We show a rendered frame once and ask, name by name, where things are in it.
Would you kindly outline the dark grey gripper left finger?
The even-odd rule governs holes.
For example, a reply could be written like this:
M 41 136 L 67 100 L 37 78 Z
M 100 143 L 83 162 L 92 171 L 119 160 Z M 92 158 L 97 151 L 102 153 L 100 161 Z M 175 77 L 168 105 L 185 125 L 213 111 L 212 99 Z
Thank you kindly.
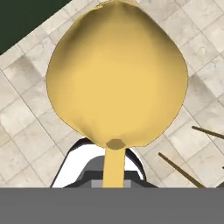
M 66 188 L 102 188 L 104 156 L 91 159 L 81 171 L 75 182 L 66 186 Z

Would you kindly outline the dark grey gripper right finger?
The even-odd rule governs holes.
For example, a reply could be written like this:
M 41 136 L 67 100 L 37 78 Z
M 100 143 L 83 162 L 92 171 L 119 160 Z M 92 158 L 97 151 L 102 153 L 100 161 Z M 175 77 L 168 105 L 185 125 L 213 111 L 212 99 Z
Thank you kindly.
M 124 180 L 130 187 L 156 188 L 147 181 L 144 167 L 137 157 L 125 157 Z

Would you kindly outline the yellow wooden spoon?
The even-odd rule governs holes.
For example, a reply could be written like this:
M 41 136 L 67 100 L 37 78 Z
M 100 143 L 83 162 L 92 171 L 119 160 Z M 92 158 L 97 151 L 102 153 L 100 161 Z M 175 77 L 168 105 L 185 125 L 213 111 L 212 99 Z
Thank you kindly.
M 152 18 L 134 3 L 109 0 L 62 37 L 45 82 L 61 120 L 105 150 L 102 185 L 121 187 L 126 149 L 150 144 L 172 124 L 188 74 Z

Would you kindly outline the white round object black rim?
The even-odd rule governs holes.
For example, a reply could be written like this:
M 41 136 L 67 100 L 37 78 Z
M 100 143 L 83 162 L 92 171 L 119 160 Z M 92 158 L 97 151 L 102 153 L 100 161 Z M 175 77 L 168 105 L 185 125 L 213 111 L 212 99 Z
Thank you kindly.
M 77 180 L 81 171 L 91 159 L 99 156 L 105 156 L 103 148 L 96 146 L 87 138 L 78 140 L 66 154 L 51 183 L 51 188 L 66 188 Z M 126 156 L 140 160 L 139 156 L 132 149 L 126 150 Z M 129 181 L 125 182 L 124 180 L 124 188 L 131 188 Z

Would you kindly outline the thin brown wooden rod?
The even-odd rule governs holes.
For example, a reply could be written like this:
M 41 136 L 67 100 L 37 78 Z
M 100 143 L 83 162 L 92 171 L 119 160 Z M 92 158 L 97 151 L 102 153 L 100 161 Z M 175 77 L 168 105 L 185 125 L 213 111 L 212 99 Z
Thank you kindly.
M 179 172 L 182 176 L 184 176 L 186 179 L 188 179 L 192 184 L 194 184 L 198 188 L 205 188 L 197 179 L 195 179 L 193 176 L 188 174 L 186 171 L 184 171 L 182 168 L 180 168 L 178 165 L 176 165 L 174 162 L 172 162 L 168 157 L 166 157 L 161 152 L 158 153 L 158 155 L 170 166 L 172 166 L 177 172 Z
M 201 131 L 201 132 L 206 133 L 206 134 L 208 134 L 208 135 L 211 135 L 211 136 L 213 136 L 213 137 L 218 137 L 218 138 L 224 139 L 224 135 L 219 134 L 219 133 L 216 133 L 216 132 L 213 132 L 213 131 L 211 131 L 211 130 L 202 129 L 202 128 L 200 128 L 200 127 L 196 127 L 196 126 L 192 126 L 192 129 Z

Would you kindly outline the dark green cabinet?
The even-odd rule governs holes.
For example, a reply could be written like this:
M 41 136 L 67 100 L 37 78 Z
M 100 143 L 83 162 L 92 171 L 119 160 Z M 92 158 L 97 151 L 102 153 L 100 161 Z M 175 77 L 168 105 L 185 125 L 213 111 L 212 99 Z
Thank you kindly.
M 0 0 L 0 55 L 72 0 Z

